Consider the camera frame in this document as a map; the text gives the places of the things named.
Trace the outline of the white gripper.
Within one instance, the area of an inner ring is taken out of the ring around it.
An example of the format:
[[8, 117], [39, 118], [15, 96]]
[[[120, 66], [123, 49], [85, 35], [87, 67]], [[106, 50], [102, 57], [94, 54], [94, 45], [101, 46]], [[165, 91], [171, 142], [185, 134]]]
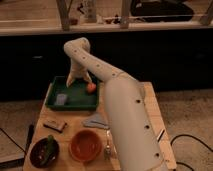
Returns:
[[70, 73], [66, 81], [66, 87], [70, 87], [75, 78], [83, 78], [87, 83], [92, 83], [92, 79], [90, 75], [87, 73], [87, 69], [78, 62], [76, 62], [75, 60], [72, 60]]

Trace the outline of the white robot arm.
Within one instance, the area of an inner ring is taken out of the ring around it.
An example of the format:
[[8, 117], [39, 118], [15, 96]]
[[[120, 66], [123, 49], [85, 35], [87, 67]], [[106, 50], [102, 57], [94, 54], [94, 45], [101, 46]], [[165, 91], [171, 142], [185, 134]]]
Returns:
[[105, 83], [104, 105], [121, 171], [169, 171], [148, 117], [140, 82], [90, 54], [90, 43], [78, 38], [64, 44], [71, 59], [67, 83], [90, 71]]

